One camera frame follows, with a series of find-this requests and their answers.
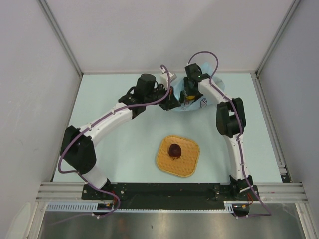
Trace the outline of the blue plastic bag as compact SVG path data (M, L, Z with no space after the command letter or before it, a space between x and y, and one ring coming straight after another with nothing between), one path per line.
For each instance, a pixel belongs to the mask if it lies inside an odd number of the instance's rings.
M211 75L213 73L213 67L210 63L205 62L200 66L203 73L207 73ZM214 83L221 89L225 90L224 82L218 78L217 76L213 76L212 80ZM174 88L174 95L175 97L180 100L180 92L184 89L184 81L183 77L178 77L176 80L173 81L172 86ZM204 108L209 105L214 105L214 100L209 99L205 95L199 97L197 100L184 100L180 103L179 107L173 108L173 111L182 112L182 111L193 111L198 110L200 108Z

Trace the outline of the dark red fake fruit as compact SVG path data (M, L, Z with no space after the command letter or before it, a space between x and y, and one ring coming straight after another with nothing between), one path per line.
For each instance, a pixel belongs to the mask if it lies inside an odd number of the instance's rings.
M179 159L181 157L182 150L178 144L172 144L168 149L169 157L175 159Z

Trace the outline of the woven bamboo tray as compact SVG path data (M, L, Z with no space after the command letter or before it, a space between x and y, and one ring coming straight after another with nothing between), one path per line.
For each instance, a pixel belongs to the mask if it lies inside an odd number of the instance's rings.
M197 168L199 145L190 139L170 135L165 137L157 152L156 165L165 172L178 177L190 177Z

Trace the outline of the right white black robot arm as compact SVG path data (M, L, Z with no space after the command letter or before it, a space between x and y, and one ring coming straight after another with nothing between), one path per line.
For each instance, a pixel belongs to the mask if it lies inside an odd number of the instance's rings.
M243 101L241 98L229 97L197 64L187 64L185 72L186 94L203 95L216 103L217 131L224 137L230 157L230 195L241 200L253 185L243 149L246 126Z

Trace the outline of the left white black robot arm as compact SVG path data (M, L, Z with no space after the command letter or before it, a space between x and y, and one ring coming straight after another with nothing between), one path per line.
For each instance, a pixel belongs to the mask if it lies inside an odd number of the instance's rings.
M97 166L95 148L110 132L127 123L146 110L147 106L160 105L168 109L174 101L172 81L176 75L164 72L160 81L152 74L143 73L135 86L131 87L118 102L99 119L80 128L70 126L65 130L58 171L62 161L66 161L85 182L93 186L93 194L99 199L105 199L110 193L110 180Z

